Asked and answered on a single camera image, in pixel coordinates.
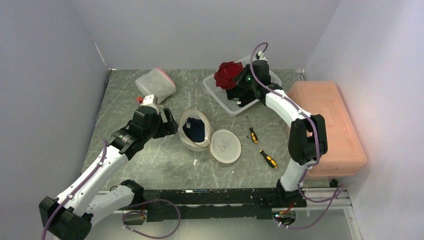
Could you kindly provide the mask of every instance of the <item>white plastic basket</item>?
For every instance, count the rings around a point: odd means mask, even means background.
[[[238,60],[237,63],[238,62],[241,62],[244,68],[246,67],[247,64],[250,63],[250,56],[244,57],[243,59]],[[279,86],[283,84],[281,79],[279,79],[279,77],[277,77],[277,75],[273,73],[273,71],[269,70],[269,75],[271,76],[272,83],[278,84]],[[217,86],[217,82],[215,81],[213,74],[206,77],[203,80],[203,85],[206,87],[206,90],[210,93],[210,95],[212,95],[212,97],[219,103],[219,105],[221,105],[221,107],[224,108],[224,110],[231,117],[235,117],[239,115],[241,112],[248,109],[253,104],[259,102],[259,100],[256,99],[244,107],[239,107],[236,101],[228,100],[227,92],[224,89]]]

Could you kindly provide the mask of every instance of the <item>orange storage bin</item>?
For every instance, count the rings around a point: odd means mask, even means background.
[[[307,176],[327,179],[355,175],[367,158],[336,84],[297,81],[287,95],[306,111],[325,119],[328,152]]]

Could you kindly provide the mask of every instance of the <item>white wall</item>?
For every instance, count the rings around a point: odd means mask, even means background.
[[[214,69],[264,41],[304,69],[340,0],[72,0],[114,69]]]
[[[366,240],[424,236],[423,23],[423,1],[342,0],[305,69],[337,82],[368,157],[343,180]]]
[[[106,77],[68,0],[0,0],[0,239],[40,239],[38,204],[79,176]]]

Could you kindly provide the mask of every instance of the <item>navy fabric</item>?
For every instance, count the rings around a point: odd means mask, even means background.
[[[205,123],[200,119],[189,117],[187,122],[182,126],[185,135],[195,143],[205,141]]]

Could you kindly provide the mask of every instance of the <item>round white lid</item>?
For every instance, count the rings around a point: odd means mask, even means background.
[[[224,164],[233,163],[242,153],[239,138],[226,129],[218,130],[212,135],[209,148],[212,156]]]

